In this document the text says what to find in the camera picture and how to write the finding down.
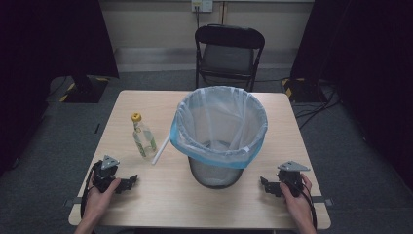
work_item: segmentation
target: yellow cap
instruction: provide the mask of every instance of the yellow cap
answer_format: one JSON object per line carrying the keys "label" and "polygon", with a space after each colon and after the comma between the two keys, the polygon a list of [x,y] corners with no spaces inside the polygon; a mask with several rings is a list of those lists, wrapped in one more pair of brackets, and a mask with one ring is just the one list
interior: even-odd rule
{"label": "yellow cap", "polygon": [[131,115],[131,120],[134,122],[139,122],[142,120],[142,116],[140,115],[140,113],[134,113]]}

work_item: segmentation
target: table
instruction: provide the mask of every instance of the table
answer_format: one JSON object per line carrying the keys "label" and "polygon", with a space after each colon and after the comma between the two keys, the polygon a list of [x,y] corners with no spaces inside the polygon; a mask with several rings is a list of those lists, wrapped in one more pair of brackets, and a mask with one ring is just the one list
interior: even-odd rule
{"label": "table", "polygon": [[[156,165],[144,160],[133,141],[131,114],[138,111],[150,126],[158,146],[169,133],[178,103],[188,92],[122,91],[91,161],[105,154],[120,160],[117,177],[138,174],[131,191],[115,194],[100,225],[169,228],[293,229],[295,224],[283,198],[265,193],[261,176],[277,181],[277,166],[289,160],[311,168],[291,105],[285,94],[252,93],[267,112],[268,131],[261,151],[231,187],[209,189],[192,176],[188,158],[170,143]],[[305,172],[320,196],[314,171]],[[330,219],[324,203],[315,204],[319,229]],[[77,225],[80,205],[74,205],[69,222]]]}

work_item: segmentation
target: trash can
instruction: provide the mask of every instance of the trash can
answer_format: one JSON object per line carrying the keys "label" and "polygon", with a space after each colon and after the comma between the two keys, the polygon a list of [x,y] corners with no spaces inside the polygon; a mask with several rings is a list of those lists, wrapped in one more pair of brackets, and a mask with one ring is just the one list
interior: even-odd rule
{"label": "trash can", "polygon": [[178,104],[170,142],[188,156],[198,183],[226,188],[258,154],[267,128],[265,109],[252,94],[226,86],[201,88]]}

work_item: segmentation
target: straw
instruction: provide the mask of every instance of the straw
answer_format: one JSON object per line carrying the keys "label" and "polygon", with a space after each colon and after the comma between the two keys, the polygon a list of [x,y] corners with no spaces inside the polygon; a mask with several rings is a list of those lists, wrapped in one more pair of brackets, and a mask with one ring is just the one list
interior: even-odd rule
{"label": "straw", "polygon": [[164,151],[165,147],[167,146],[169,141],[169,134],[164,140],[164,143],[162,143],[161,147],[158,150],[158,153],[156,153],[155,158],[152,160],[152,165],[155,165],[158,162],[159,157],[161,157],[162,151]]}

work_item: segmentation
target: plastic bag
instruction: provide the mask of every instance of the plastic bag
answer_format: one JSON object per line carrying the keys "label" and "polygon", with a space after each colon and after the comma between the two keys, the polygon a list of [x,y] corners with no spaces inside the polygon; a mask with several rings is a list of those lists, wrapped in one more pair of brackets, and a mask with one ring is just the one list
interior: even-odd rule
{"label": "plastic bag", "polygon": [[202,163],[244,169],[261,149],[268,129],[264,107],[243,89],[201,88],[178,104],[170,142]]}

